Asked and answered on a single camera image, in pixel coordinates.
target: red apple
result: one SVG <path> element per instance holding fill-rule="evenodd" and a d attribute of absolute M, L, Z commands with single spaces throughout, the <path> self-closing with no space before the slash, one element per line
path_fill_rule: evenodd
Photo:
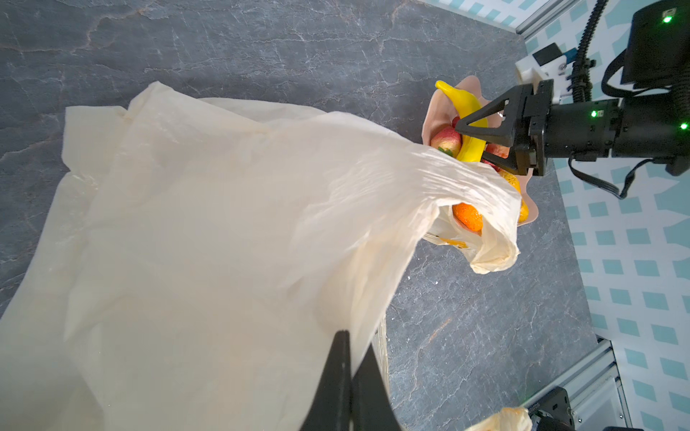
<path fill-rule="evenodd" d="M 508 147 L 497 145 L 495 143 L 488 143 L 486 145 L 486 151 L 490 152 L 491 154 L 496 154 L 498 157 L 501 157 L 502 159 L 507 159 L 511 149 Z"/>
<path fill-rule="evenodd" d="M 431 138 L 431 146 L 451 157 L 457 157 L 462 146 L 462 135 L 456 132 L 453 126 L 446 126 Z"/>

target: table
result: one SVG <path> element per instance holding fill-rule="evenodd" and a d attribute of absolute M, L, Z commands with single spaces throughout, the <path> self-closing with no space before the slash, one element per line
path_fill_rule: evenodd
<path fill-rule="evenodd" d="M 0 314 L 57 184 L 64 108 L 123 105 L 161 81 L 193 97 L 341 110 L 420 142 L 443 79 L 515 84 L 520 36 L 414 0 L 27 0 L 0 5 Z M 522 255 L 477 276 L 421 242 L 388 311 L 391 396 L 409 430 L 461 430 L 517 405 L 595 346 L 558 183 Z"/>

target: patterned wall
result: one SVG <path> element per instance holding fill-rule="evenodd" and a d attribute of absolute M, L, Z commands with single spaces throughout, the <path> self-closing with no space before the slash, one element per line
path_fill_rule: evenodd
<path fill-rule="evenodd" d="M 425 3 L 478 19 L 498 27 L 515 29 L 548 0 L 422 0 Z"/>
<path fill-rule="evenodd" d="M 606 99 L 599 82 L 627 44 L 633 13 L 653 2 L 609 0 L 590 49 L 600 64 L 591 74 L 595 98 Z M 594 3 L 576 3 L 527 50 L 576 47 Z M 608 159 L 580 169 L 620 187 L 635 163 Z M 634 426 L 690 430 L 690 174 L 670 177 L 648 164 L 630 197 L 618 201 L 576 179 L 565 160 L 556 166 L 592 324 L 613 342 Z"/>

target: orange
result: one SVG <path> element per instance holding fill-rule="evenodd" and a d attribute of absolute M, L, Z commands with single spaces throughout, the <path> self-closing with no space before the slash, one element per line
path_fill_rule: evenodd
<path fill-rule="evenodd" d="M 508 172 L 506 170 L 501 170 L 498 174 L 501 177 L 503 177 L 506 181 L 508 181 L 510 183 L 510 185 L 513 186 L 517 190 L 518 193 L 521 193 L 520 192 L 520 182 L 518 181 L 518 178 L 515 175 L 511 174 L 510 172 Z"/>
<path fill-rule="evenodd" d="M 453 215 L 473 232 L 481 232 L 484 226 L 482 215 L 472 205 L 459 203 L 453 205 Z"/>
<path fill-rule="evenodd" d="M 520 205 L 520 218 L 517 220 L 518 223 L 522 223 L 523 221 L 527 220 L 527 217 L 529 217 L 529 208 L 527 208 L 527 204 L 522 201 L 522 205 Z"/>

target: plastic bag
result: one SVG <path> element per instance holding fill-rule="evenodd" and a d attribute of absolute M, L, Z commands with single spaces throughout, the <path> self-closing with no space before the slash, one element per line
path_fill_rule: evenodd
<path fill-rule="evenodd" d="M 531 429 L 532 420 L 527 414 L 527 409 L 519 407 L 504 408 L 465 431 L 530 431 Z"/>
<path fill-rule="evenodd" d="M 367 120 L 154 83 L 69 108 L 27 275 L 0 321 L 0 429 L 296 430 L 334 333 L 353 371 L 439 207 L 515 261 L 519 196 Z"/>

